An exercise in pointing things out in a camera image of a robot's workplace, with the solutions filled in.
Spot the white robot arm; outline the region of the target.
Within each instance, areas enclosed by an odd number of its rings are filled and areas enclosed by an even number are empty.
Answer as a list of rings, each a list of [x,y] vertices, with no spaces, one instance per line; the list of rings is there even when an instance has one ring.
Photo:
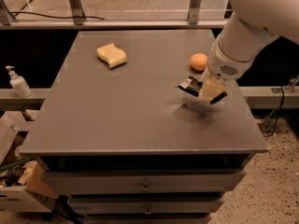
[[[208,53],[199,99],[211,102],[279,37],[299,41],[299,0],[230,0],[233,13]]]

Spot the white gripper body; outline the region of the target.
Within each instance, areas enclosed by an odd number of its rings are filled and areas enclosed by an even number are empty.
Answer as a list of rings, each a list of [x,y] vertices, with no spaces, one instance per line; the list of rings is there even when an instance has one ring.
[[[213,77],[225,80],[236,80],[244,75],[252,63],[252,59],[240,62],[229,58],[221,50],[219,39],[216,39],[208,53],[207,71]]]

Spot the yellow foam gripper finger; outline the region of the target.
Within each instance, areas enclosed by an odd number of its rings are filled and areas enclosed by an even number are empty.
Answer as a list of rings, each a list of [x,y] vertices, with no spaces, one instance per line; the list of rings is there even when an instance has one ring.
[[[210,74],[209,71],[206,69],[203,74],[201,75],[201,81],[205,82],[209,78]]]
[[[208,76],[199,92],[199,99],[204,102],[211,102],[226,90],[225,81],[219,77]]]

